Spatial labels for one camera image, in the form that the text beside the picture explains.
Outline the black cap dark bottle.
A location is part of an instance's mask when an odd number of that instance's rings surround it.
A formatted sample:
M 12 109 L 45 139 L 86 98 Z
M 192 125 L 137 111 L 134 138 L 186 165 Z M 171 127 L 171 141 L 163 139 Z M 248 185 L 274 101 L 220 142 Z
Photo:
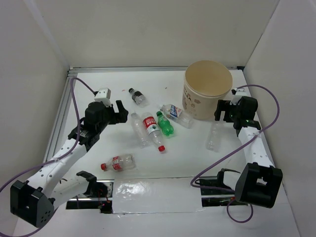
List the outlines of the black cap dark bottle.
M 136 103 L 136 105 L 143 108 L 149 104 L 147 98 L 139 90 L 130 88 L 128 92 L 131 95 L 131 99 Z

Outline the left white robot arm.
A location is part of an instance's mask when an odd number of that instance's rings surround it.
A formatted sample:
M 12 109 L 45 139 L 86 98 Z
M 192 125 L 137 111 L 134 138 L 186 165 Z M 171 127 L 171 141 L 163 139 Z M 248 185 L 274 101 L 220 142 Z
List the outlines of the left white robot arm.
M 39 171 L 26 181 L 15 181 L 10 187 L 10 212 L 33 225 L 43 227 L 54 211 L 71 198 L 97 193 L 97 178 L 86 171 L 79 171 L 73 178 L 62 181 L 69 169 L 97 143 L 107 125 L 127 122 L 128 111 L 120 100 L 118 112 L 112 105 L 92 102 L 85 110 L 61 149 Z

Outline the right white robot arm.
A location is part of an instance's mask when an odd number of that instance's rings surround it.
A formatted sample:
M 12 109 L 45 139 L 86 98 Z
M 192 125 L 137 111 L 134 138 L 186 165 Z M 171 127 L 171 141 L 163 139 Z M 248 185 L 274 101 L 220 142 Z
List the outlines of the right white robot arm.
M 246 166 L 242 172 L 222 169 L 215 182 L 216 190 L 222 194 L 233 190 L 238 202 L 272 208 L 283 178 L 279 168 L 270 161 L 262 138 L 259 134 L 261 126 L 254 119 L 258 108 L 256 99 L 242 96 L 232 102 L 219 100 L 214 113 L 219 121 L 233 123 L 238 139 L 243 145 Z

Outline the red cola bottle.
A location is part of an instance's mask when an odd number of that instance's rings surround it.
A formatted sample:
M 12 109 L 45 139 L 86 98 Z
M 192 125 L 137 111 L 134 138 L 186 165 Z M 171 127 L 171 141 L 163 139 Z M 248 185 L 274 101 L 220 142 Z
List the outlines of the red cola bottle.
M 130 170 L 135 167 L 135 162 L 133 155 L 126 154 L 121 156 L 116 156 L 108 160 L 106 163 L 100 165 L 103 171 L 113 171 L 113 172 L 122 172 L 125 170 Z

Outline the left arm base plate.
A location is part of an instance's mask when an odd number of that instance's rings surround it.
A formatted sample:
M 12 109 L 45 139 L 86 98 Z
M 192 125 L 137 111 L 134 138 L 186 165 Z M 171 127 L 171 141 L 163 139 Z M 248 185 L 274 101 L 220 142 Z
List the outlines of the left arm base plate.
M 78 195 L 66 203 L 66 210 L 97 210 L 112 214 L 114 180 L 97 180 L 97 188 L 89 195 Z

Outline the blue white label bottle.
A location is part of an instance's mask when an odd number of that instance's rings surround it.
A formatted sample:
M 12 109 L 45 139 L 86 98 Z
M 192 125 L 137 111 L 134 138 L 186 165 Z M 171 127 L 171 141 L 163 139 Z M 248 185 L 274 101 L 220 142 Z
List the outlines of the blue white label bottle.
M 170 120 L 177 124 L 191 128 L 193 125 L 193 118 L 184 110 L 176 107 L 173 104 L 162 105 L 160 111 Z

